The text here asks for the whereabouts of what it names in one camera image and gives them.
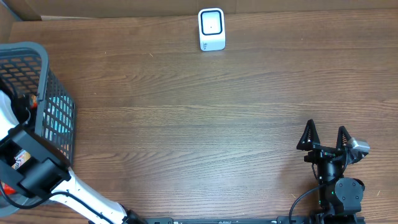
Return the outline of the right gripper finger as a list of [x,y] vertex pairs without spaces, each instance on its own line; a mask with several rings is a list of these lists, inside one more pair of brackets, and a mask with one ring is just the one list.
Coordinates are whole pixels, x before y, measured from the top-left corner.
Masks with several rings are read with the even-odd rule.
[[349,135],[346,128],[344,126],[340,126],[338,129],[336,148],[342,149],[343,147],[345,147],[347,145],[347,143],[350,139],[351,139],[351,136]]
[[310,119],[307,121],[302,137],[297,144],[297,149],[302,151],[311,151],[315,146],[319,145],[320,139],[317,134],[315,123]]

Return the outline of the teal wet wipes pack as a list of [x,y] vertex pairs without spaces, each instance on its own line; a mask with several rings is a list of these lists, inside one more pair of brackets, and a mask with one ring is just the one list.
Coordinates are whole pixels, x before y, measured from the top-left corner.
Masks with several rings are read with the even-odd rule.
[[66,144],[72,140],[74,104],[67,95],[50,97],[43,112],[44,136],[50,141]]

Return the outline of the orange spaghetti pack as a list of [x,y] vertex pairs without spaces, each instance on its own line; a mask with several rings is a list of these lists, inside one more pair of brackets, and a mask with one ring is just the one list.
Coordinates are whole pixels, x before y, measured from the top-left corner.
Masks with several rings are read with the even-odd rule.
[[[23,95],[20,97],[10,97],[1,91],[1,141],[9,134],[9,130],[15,128],[18,124],[22,124],[27,128],[34,129],[34,114],[37,110],[37,102],[35,95]],[[24,149],[18,149],[18,153],[11,160],[12,168],[17,170],[31,155]],[[1,182],[6,195],[15,194],[9,185]]]

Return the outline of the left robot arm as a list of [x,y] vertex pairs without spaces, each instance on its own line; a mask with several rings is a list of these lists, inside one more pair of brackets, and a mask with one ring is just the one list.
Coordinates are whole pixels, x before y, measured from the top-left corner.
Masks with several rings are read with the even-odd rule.
[[18,122],[5,92],[1,93],[1,185],[10,186],[26,198],[36,198],[36,202],[24,205],[1,190],[1,197],[21,210],[54,201],[83,215],[90,223],[145,222],[80,180],[57,148]]

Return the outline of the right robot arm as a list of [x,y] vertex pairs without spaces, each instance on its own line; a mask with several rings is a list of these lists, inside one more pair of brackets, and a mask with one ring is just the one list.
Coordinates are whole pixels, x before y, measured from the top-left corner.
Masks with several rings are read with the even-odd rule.
[[361,211],[365,185],[355,178],[345,177],[348,165],[364,159],[370,152],[370,145],[349,135],[344,126],[338,129],[335,147],[321,145],[315,123],[308,120],[297,149],[307,151],[304,161],[312,165],[318,185],[302,194],[289,210],[289,222],[293,223],[295,206],[313,192],[318,192],[320,208],[310,212],[304,223],[364,223]]

